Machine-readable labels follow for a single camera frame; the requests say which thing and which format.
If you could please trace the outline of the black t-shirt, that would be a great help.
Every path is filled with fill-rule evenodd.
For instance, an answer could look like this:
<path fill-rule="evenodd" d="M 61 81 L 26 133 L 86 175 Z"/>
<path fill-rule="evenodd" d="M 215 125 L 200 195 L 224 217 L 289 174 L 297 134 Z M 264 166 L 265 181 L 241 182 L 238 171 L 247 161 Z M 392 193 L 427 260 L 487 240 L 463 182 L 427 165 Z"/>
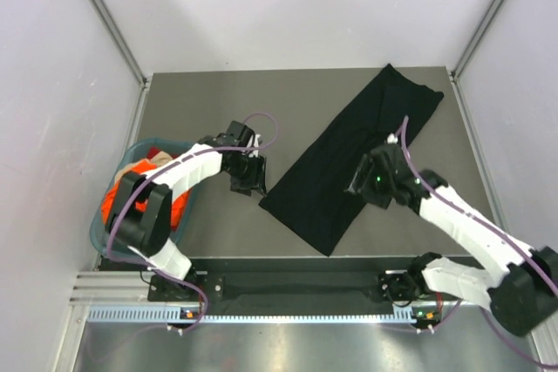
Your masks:
<path fill-rule="evenodd" d="M 259 206 L 319 253 L 329 256 L 364 209 L 347 193 L 361 158 L 405 118 L 412 142 L 444 94 L 418 85 L 388 64 L 347 104 Z"/>

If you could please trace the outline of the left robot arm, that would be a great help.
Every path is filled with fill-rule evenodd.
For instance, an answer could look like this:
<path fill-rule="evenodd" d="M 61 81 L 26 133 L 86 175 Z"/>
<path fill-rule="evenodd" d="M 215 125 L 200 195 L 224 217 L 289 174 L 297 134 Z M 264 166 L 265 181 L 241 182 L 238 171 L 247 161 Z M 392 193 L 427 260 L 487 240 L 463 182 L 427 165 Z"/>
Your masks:
<path fill-rule="evenodd" d="M 171 239 L 173 207 L 185 193 L 218 174 L 230 177 L 230 190 L 250 196 L 267 193 L 266 158 L 261 136 L 233 121 L 216 136 L 206 136 L 163 166 L 124 173 L 105 219 L 106 254 L 117 243 L 167 278 L 167 288 L 185 300 L 197 291 L 192 261 Z"/>

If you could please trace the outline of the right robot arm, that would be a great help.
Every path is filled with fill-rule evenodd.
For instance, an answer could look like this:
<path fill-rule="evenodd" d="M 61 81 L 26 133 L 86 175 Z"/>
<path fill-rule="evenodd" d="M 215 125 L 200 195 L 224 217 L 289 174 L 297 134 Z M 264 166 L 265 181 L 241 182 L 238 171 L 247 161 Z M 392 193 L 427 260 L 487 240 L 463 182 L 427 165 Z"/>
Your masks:
<path fill-rule="evenodd" d="M 450 294 L 488 311 L 510 334 L 529 334 L 557 312 L 557 253 L 536 250 L 468 205 L 439 174 L 414 172 L 397 143 L 365 153 L 346 189 L 367 203 L 396 202 L 434 225 L 476 260 L 476 267 L 429 252 L 405 270 L 408 301 Z"/>

